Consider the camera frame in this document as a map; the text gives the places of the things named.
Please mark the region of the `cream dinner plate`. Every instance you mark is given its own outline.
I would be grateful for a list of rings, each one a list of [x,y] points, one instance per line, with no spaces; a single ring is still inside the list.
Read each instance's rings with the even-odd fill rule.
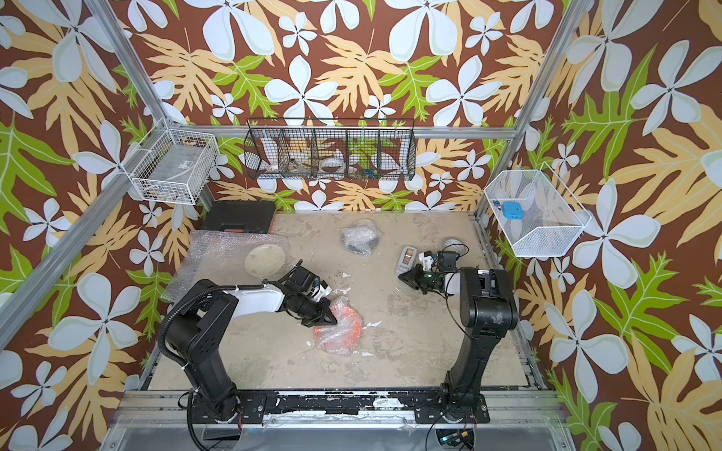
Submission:
[[[244,259],[244,269],[258,278],[270,278],[286,263],[286,252],[277,244],[262,244],[253,248]]]

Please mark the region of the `bubble wrap pile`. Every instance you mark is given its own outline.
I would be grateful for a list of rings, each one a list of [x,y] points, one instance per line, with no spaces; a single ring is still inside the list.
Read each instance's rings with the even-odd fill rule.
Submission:
[[[251,276],[244,269],[246,255],[262,244],[280,245],[286,252],[284,267],[270,278]],[[293,267],[290,240],[273,234],[249,234],[196,230],[190,235],[190,247],[182,266],[162,295],[164,301],[178,302],[195,283],[209,279],[216,285],[257,285],[274,280]]]

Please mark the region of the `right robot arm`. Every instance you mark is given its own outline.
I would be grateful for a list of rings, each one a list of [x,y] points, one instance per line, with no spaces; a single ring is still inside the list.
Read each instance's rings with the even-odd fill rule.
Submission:
[[[513,300],[509,274],[504,270],[460,267],[460,244],[437,252],[425,252],[413,263],[411,248],[400,257],[397,276],[406,286],[423,294],[437,294],[445,304],[459,302],[452,319],[464,334],[457,359],[441,385],[438,402],[447,422],[470,416],[486,422],[481,380],[494,348],[514,330],[518,309]]]

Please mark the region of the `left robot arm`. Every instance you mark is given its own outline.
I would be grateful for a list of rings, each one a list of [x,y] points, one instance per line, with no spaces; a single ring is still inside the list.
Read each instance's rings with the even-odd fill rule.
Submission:
[[[201,401],[217,421],[236,415],[237,388],[223,364],[219,347],[232,319],[286,312],[304,327],[335,326],[328,295],[331,287],[296,264],[278,280],[255,285],[217,285],[201,279],[174,304],[162,321],[157,345],[177,363],[191,383],[192,400]]]

